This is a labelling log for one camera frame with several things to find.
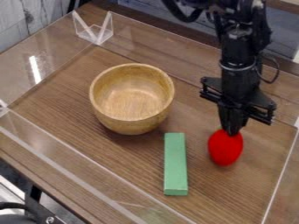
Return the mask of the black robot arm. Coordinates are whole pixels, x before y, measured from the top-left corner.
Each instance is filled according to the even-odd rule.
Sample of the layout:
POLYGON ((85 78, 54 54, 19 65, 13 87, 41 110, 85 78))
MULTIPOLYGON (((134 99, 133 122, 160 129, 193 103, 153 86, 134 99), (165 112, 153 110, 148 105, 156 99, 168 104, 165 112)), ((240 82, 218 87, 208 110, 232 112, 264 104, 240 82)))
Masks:
POLYGON ((234 136, 249 119, 269 124, 276 103, 260 84, 273 83, 262 77, 262 54, 270 42, 266 23, 266 0, 161 0, 172 15, 184 23, 205 16, 214 25, 220 44, 220 77, 200 79, 200 97, 214 102, 220 126, 234 136))

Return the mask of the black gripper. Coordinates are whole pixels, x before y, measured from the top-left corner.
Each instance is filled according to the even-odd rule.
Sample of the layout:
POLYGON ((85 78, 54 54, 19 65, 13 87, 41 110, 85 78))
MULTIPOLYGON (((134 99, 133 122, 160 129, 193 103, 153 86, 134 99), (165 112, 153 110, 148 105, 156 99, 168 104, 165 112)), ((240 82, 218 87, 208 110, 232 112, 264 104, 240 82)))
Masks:
POLYGON ((216 103, 220 125, 229 135, 238 133, 248 119, 266 125, 272 123, 276 103, 258 87, 252 87, 245 92, 232 81, 224 86, 222 79, 216 77, 202 77, 200 84, 200 97, 216 103))

